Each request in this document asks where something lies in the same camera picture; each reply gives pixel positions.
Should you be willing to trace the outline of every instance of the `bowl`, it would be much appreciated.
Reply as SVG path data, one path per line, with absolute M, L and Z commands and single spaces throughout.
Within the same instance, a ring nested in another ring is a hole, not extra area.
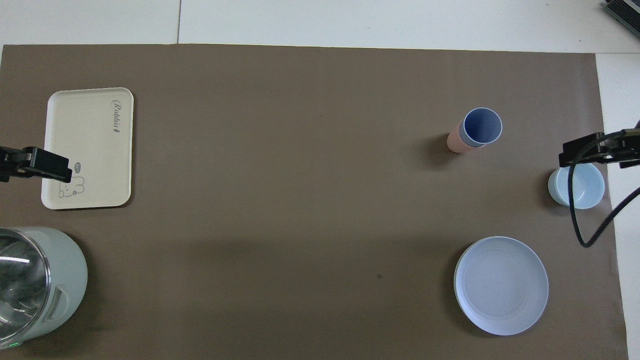
M 569 167 L 559 168 L 549 177 L 549 194 L 560 205 L 569 206 Z M 573 171 L 573 201 L 576 209 L 596 206 L 604 196 L 604 178 L 593 164 L 578 164 Z

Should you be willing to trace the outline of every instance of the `brown paper mat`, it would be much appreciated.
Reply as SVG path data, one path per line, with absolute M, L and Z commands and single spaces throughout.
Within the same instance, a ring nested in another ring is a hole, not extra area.
M 602 130 L 592 54 L 5 46 L 0 143 L 43 146 L 51 94 L 113 86 L 136 101 L 128 205 L 51 211 L 40 181 L 0 184 L 0 225 L 65 231 L 90 270 L 77 313 L 12 358 L 627 358 L 613 231 L 583 249 L 546 190 L 562 143 Z M 502 137 L 449 152 L 477 106 Z M 491 235 L 548 272 L 516 336 L 454 297 L 460 254 Z

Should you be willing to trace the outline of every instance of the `pink cup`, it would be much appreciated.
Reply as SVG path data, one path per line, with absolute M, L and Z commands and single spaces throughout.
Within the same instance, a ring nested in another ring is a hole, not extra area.
M 469 152 L 493 143 L 501 134 L 500 116 L 489 108 L 475 108 L 449 133 L 447 146 L 453 152 Z
M 462 138 L 460 137 L 460 126 L 462 125 L 462 122 L 464 122 L 464 120 L 462 120 L 458 124 L 458 126 L 456 126 L 456 128 L 449 133 L 449 136 L 447 137 L 447 146 L 449 147 L 449 150 L 460 153 L 460 152 L 469 152 L 471 150 L 476 150 L 476 149 L 480 149 L 481 147 L 485 147 L 485 145 L 482 145 L 479 147 L 469 146 L 465 144 L 464 141 L 462 141 Z

